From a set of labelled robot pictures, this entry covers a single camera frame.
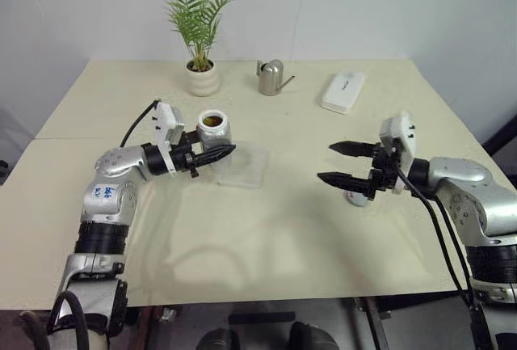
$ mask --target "metal can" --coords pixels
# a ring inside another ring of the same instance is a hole
[[[198,117],[197,127],[203,151],[207,151],[214,146],[229,145],[232,143],[232,134],[229,128],[228,116],[220,110],[211,109],[202,112]],[[231,155],[212,164],[212,169],[219,177],[225,173],[232,162]]]

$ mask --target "table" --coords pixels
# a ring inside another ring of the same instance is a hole
[[[126,249],[130,306],[454,289],[417,200],[379,193],[359,209],[316,177],[366,177],[369,159],[343,157],[328,145],[378,141],[381,121],[407,110],[420,158],[471,158],[510,187],[411,61],[288,62],[286,76],[296,79],[275,97],[258,93],[253,62],[219,67],[221,91],[198,98],[184,91],[179,63],[87,65],[0,191],[0,308],[52,305],[95,160],[118,146],[155,96],[181,109],[187,130],[205,108],[222,109],[233,139],[264,145],[270,160],[258,190],[218,186],[207,167],[197,179],[161,176],[141,189]],[[346,116],[318,106],[342,69],[367,75]],[[128,144],[152,141],[149,126],[142,122]]]

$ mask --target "white plant pot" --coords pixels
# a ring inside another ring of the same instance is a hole
[[[210,61],[213,66],[210,70],[198,73],[188,69],[188,64],[185,66],[187,73],[187,89],[188,92],[197,95],[198,97],[206,97],[214,94],[221,87],[221,76],[216,64]]]

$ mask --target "silver watering can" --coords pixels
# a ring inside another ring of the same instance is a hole
[[[267,63],[257,61],[258,90],[264,95],[277,95],[294,79],[294,75],[282,83],[284,63],[274,59]]]

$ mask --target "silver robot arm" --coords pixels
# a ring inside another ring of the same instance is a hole
[[[124,326],[127,284],[125,239],[137,208],[138,191],[153,178],[140,146],[109,150],[95,164],[86,189],[79,240],[68,256],[57,294],[65,290],[79,300],[86,316],[90,348],[107,348],[107,337]],[[50,348],[76,348],[75,322],[63,303],[49,335]]]
[[[380,138],[378,144],[342,141],[330,146],[341,154],[372,158],[369,179],[340,172],[318,177],[373,200],[377,190],[400,193],[403,173],[425,198],[442,204],[470,264],[467,281],[473,295],[465,300],[477,348],[517,348],[517,195],[496,184],[490,172],[475,162],[414,158],[414,126],[407,115],[386,120]]]
[[[195,154],[192,145],[203,141],[196,131],[183,131],[177,109],[155,101],[137,122],[152,107],[158,144],[109,150],[95,164],[95,178],[84,196],[79,238],[66,260],[46,328],[39,327],[31,311],[20,315],[38,349],[108,347],[108,338],[118,335],[125,321],[127,283],[118,275],[124,272],[125,239],[140,186],[155,176],[179,171],[190,171],[194,178],[197,167],[217,162],[235,149],[228,137]]]
[[[517,195],[483,166],[454,158],[433,158],[427,183],[467,252],[476,345],[517,348]]]

